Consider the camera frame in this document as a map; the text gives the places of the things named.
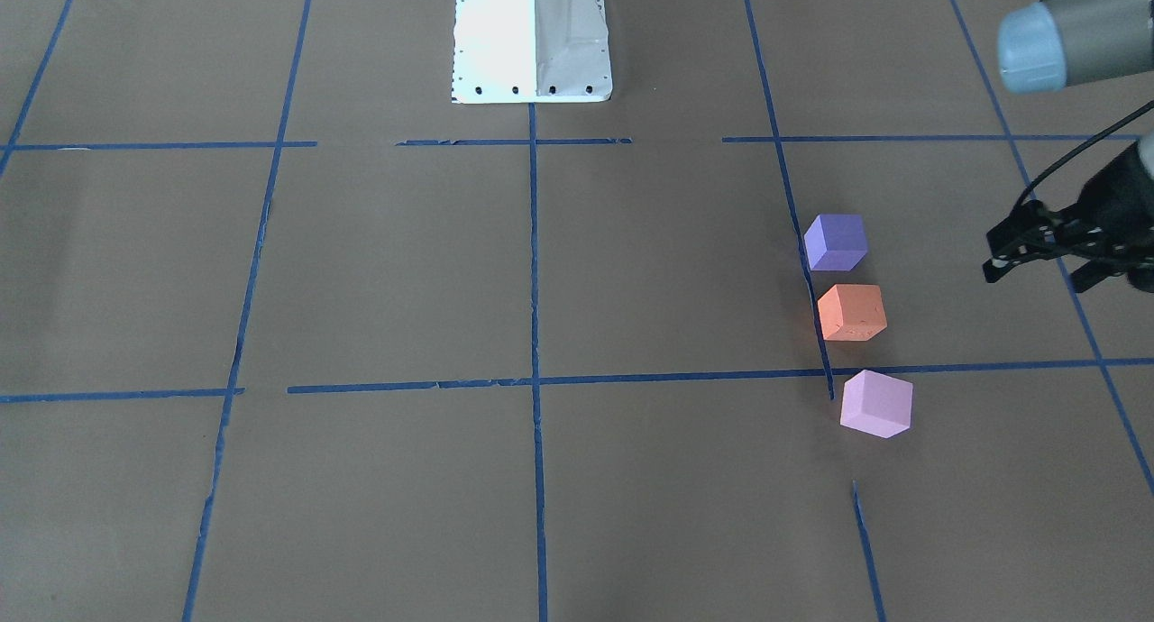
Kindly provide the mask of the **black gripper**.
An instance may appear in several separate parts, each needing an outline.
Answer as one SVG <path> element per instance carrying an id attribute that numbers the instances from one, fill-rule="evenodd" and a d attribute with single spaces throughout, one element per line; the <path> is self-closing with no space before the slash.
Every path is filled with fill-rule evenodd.
<path id="1" fill-rule="evenodd" d="M 1022 263 L 1059 258 L 1072 247 L 1086 260 L 1070 273 L 1076 294 L 1121 276 L 1151 293 L 1151 144 L 1133 144 L 1093 175 L 1067 210 L 1050 210 L 1037 198 L 1013 207 L 986 232 L 982 273 L 996 284 Z"/>

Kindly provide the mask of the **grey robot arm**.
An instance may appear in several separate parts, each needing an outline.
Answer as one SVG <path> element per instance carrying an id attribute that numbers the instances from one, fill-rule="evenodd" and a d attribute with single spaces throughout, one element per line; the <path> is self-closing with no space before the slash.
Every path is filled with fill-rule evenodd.
<path id="1" fill-rule="evenodd" d="M 1002 20 L 999 76 L 1017 95 L 1059 91 L 1153 68 L 1153 0 L 1037 0 Z M 1153 142 L 1142 134 L 1082 185 L 1071 207 L 1051 210 L 1037 186 L 1078 155 L 1151 113 L 1133 110 L 1064 153 L 1027 183 L 1005 219 L 986 232 L 986 282 L 1032 261 L 1081 260 L 1076 293 L 1122 277 L 1153 288 Z"/>

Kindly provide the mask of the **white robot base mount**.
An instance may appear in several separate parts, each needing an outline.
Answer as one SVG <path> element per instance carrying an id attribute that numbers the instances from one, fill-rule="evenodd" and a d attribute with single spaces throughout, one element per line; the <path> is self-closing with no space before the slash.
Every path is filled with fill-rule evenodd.
<path id="1" fill-rule="evenodd" d="M 454 0 L 454 10 L 455 104 L 610 100 L 606 0 Z"/>

